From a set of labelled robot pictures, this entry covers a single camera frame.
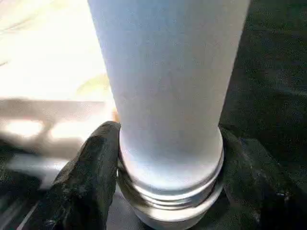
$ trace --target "metal base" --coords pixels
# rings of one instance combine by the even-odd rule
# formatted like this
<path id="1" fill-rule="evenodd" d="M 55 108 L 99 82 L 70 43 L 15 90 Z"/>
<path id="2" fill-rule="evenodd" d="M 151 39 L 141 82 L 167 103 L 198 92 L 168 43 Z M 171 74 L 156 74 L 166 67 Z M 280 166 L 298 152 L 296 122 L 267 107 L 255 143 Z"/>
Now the metal base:
<path id="1" fill-rule="evenodd" d="M 224 151 L 212 178 L 201 186 L 201 191 L 197 188 L 193 194 L 150 197 L 133 184 L 122 168 L 118 171 L 118 184 L 135 214 L 146 225 L 156 230 L 186 230 L 203 217 L 220 195 L 223 187 L 217 177 L 223 160 Z"/>

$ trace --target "white cylinder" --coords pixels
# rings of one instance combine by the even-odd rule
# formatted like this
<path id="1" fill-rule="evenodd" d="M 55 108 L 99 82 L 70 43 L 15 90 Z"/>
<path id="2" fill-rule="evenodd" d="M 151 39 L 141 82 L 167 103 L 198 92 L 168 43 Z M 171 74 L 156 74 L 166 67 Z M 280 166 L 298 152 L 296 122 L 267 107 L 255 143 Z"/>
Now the white cylinder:
<path id="1" fill-rule="evenodd" d="M 89 0 L 131 180 L 157 195 L 206 183 L 248 0 Z"/>

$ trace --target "bright light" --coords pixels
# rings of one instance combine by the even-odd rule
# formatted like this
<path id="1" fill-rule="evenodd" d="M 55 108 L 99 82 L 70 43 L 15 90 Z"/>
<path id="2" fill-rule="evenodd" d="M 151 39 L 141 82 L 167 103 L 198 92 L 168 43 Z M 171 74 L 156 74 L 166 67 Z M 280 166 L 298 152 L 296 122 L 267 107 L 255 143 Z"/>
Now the bright light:
<path id="1" fill-rule="evenodd" d="M 86 141 L 90 136 L 92 129 L 87 122 L 67 121 L 59 122 L 49 132 L 52 139 L 78 138 Z"/>
<path id="2" fill-rule="evenodd" d="M 36 137 L 44 128 L 41 121 L 31 120 L 11 120 L 4 127 L 4 130 L 10 134 L 19 135 L 23 138 Z"/>

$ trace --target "gloved hand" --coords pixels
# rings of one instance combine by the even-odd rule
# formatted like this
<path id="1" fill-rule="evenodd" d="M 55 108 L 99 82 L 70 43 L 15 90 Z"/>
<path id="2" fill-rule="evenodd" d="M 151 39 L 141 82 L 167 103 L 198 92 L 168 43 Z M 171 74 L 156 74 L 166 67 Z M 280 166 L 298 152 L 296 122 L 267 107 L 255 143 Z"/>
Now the gloved hand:
<path id="1" fill-rule="evenodd" d="M 106 229 L 115 191 L 120 124 L 105 122 L 59 173 L 23 227 L 35 230 Z"/>
<path id="2" fill-rule="evenodd" d="M 224 191 L 240 228 L 304 229 L 307 196 L 286 169 L 252 136 L 234 127 L 221 132 Z"/>

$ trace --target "cylindrical housing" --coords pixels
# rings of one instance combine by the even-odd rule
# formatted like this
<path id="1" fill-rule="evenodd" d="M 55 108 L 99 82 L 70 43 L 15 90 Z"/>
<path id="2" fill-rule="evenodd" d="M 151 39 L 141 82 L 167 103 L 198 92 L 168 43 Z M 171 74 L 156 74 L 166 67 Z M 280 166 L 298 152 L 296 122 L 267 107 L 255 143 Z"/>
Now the cylindrical housing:
<path id="1" fill-rule="evenodd" d="M 188 228 L 221 192 L 206 198 L 223 163 L 218 123 L 248 3 L 89 0 L 122 124 L 119 183 L 155 228 Z"/>

